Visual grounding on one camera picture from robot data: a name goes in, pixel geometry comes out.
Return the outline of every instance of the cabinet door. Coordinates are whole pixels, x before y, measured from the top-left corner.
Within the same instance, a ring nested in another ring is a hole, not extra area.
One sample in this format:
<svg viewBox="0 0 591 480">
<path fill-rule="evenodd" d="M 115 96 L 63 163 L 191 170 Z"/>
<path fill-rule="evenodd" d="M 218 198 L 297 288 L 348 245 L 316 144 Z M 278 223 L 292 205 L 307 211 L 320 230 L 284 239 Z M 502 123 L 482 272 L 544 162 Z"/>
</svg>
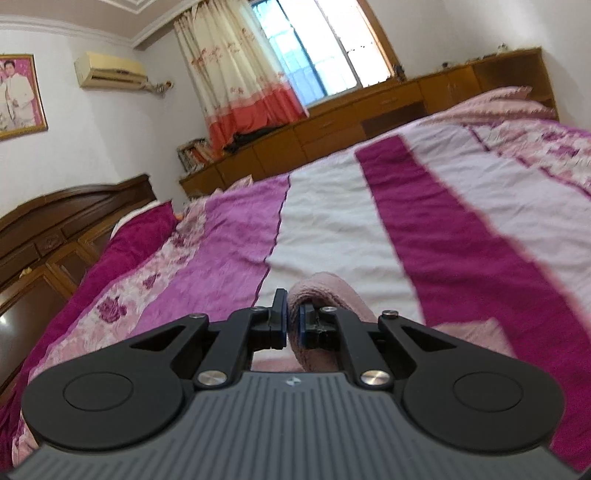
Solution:
<svg viewBox="0 0 591 480">
<path fill-rule="evenodd" d="M 419 80 L 418 84 L 421 87 L 429 115 L 447 110 L 456 104 L 452 86 L 446 74 L 442 73 Z"/>
<path fill-rule="evenodd" d="M 0 293 L 0 392 L 68 298 L 68 289 L 45 265 Z"/>
<path fill-rule="evenodd" d="M 308 163 L 291 128 L 264 138 L 253 148 L 268 177 L 292 171 Z"/>
<path fill-rule="evenodd" d="M 78 243 L 86 252 L 95 258 L 95 261 L 98 260 L 105 250 L 107 243 L 109 243 L 111 232 L 115 228 L 115 225 L 117 225 L 117 222 L 128 213 L 147 205 L 149 202 L 150 200 L 143 200 L 108 216 L 101 223 L 80 235 Z"/>
<path fill-rule="evenodd" d="M 447 78 L 449 79 L 453 99 L 456 103 L 461 103 L 482 93 L 472 67 L 452 70 L 448 72 Z"/>
<path fill-rule="evenodd" d="M 189 198 L 210 195 L 216 189 L 223 190 L 226 187 L 222 177 L 213 165 L 205 170 L 189 175 L 181 181 L 181 186 Z"/>
<path fill-rule="evenodd" d="M 96 258 L 85 251 L 81 245 L 70 243 L 60 248 L 49 259 L 46 265 L 56 278 L 70 290 L 76 291 L 88 269 L 94 265 Z"/>
<path fill-rule="evenodd" d="M 216 164 L 216 168 L 222 176 L 226 188 L 230 187 L 235 181 L 249 175 L 252 175 L 253 180 L 265 178 L 265 172 L 252 148 L 247 148 L 236 155 L 224 158 Z"/>
</svg>

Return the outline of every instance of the pink pillow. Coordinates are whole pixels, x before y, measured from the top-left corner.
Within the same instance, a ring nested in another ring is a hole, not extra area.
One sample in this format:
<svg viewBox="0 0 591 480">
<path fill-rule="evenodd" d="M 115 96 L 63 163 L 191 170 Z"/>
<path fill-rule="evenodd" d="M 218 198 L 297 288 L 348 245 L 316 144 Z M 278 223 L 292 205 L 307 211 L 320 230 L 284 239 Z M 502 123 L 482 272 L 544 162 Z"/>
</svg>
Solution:
<svg viewBox="0 0 591 480">
<path fill-rule="evenodd" d="M 485 92 L 456 105 L 457 108 L 462 105 L 471 105 L 473 103 L 488 103 L 495 100 L 526 100 L 531 93 L 531 87 L 502 87 L 490 92 Z"/>
<path fill-rule="evenodd" d="M 253 183 L 254 180 L 252 179 L 252 175 L 249 175 L 248 177 L 241 178 L 240 180 L 232 183 L 232 185 L 230 185 L 226 191 L 230 192 L 231 190 L 243 189 L 244 187 L 251 186 Z"/>
<path fill-rule="evenodd" d="M 556 112 L 532 100 L 493 100 L 488 103 L 458 105 L 429 117 L 425 123 L 453 121 L 481 123 L 515 118 L 555 118 Z"/>
</svg>

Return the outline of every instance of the floral curtain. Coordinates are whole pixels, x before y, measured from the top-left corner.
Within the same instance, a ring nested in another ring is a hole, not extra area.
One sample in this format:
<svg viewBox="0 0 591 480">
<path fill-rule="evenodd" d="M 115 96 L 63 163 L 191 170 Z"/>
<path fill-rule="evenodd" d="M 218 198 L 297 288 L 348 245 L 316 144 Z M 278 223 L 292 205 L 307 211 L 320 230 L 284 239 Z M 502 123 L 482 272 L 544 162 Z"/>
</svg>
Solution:
<svg viewBox="0 0 591 480">
<path fill-rule="evenodd" d="M 174 29 L 215 150 L 231 144 L 236 133 L 307 116 L 246 0 L 201 2 Z"/>
</svg>

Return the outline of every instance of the person in photo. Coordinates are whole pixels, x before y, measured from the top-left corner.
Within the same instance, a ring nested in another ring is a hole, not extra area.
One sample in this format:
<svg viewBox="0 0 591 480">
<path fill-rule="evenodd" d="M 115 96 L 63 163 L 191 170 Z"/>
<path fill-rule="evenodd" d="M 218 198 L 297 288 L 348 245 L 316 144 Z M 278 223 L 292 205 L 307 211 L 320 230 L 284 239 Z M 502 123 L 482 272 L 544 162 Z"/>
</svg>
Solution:
<svg viewBox="0 0 591 480">
<path fill-rule="evenodd" d="M 33 100 L 35 95 L 29 79 L 17 72 L 13 60 L 4 62 L 4 72 L 7 77 L 5 79 L 6 91 L 4 96 L 15 126 L 17 128 L 34 127 Z"/>
<path fill-rule="evenodd" d="M 7 78 L 4 65 L 0 61 L 0 132 L 8 132 L 15 128 L 7 101 Z"/>
</svg>

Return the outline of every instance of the cabinet drawer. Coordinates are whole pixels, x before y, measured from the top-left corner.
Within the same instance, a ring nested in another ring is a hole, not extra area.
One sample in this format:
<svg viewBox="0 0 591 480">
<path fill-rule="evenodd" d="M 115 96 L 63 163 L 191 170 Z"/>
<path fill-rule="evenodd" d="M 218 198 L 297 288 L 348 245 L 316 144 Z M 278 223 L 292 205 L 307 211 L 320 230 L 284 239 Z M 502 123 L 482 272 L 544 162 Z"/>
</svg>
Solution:
<svg viewBox="0 0 591 480">
<path fill-rule="evenodd" d="M 354 125 L 345 128 L 340 132 L 319 138 L 303 146 L 308 160 L 313 161 L 318 158 L 326 157 L 331 153 L 343 150 L 351 145 L 362 142 L 366 139 L 365 132 L 361 125 Z"/>
<path fill-rule="evenodd" d="M 452 86 L 453 99 L 456 103 L 462 103 L 482 93 L 472 67 L 452 70 L 447 74 L 447 78 Z"/>
<path fill-rule="evenodd" d="M 287 173 L 308 163 L 292 129 L 266 137 L 253 149 L 268 177 Z"/>
<path fill-rule="evenodd" d="M 247 148 L 238 152 L 236 155 L 225 158 L 216 164 L 226 188 L 230 187 L 235 181 L 252 175 L 253 180 L 262 180 L 265 178 L 265 172 L 258 161 L 252 148 Z"/>
<path fill-rule="evenodd" d="M 397 108 L 422 102 L 423 96 L 416 82 L 372 95 L 354 104 L 358 120 L 363 121 Z"/>
<path fill-rule="evenodd" d="M 200 197 L 209 195 L 215 189 L 224 189 L 220 174 L 215 167 L 211 166 L 206 170 L 193 173 L 191 176 L 182 181 L 183 190 L 188 197 Z"/>
<path fill-rule="evenodd" d="M 294 128 L 297 138 L 302 144 L 313 142 L 325 135 L 338 132 L 356 124 L 355 110 L 346 106 L 316 118 L 311 118 Z"/>
</svg>

